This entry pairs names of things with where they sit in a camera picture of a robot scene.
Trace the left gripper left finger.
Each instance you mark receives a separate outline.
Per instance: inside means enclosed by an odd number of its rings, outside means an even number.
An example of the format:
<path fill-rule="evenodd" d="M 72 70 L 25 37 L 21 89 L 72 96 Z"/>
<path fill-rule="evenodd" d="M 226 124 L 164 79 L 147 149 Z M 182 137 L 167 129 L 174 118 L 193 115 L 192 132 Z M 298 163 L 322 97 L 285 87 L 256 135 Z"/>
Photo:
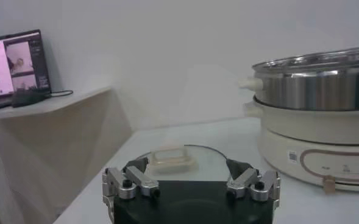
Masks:
<path fill-rule="evenodd" d="M 141 158 L 128 162 L 121 170 L 116 167 L 105 168 L 102 174 L 103 197 L 131 200 L 136 197 L 139 189 L 145 197 L 159 198 L 159 182 L 144 173 L 147 164 L 148 159 Z"/>

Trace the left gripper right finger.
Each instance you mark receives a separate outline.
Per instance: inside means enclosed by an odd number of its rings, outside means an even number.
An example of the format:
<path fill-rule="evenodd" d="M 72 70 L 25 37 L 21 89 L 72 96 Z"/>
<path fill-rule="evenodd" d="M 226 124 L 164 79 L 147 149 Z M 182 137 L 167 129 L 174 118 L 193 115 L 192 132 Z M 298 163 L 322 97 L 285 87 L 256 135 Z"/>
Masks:
<path fill-rule="evenodd" d="M 226 165 L 230 172 L 227 181 L 227 198 L 235 201 L 249 194 L 255 201 L 280 201 L 280 175 L 268 170 L 261 174 L 249 163 L 227 159 Z"/>

